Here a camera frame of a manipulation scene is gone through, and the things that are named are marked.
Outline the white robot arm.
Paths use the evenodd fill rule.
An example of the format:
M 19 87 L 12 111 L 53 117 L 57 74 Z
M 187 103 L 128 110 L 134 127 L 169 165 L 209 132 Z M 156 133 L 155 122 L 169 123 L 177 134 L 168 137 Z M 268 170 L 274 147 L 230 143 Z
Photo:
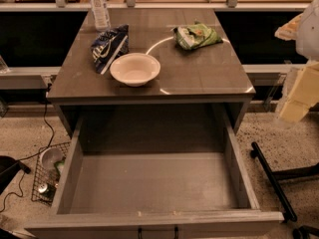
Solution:
M 303 68 L 287 74 L 276 110 L 281 121 L 296 123 L 319 103 L 319 0 L 279 27 L 275 36 L 295 40 L 296 52 L 308 60 Z

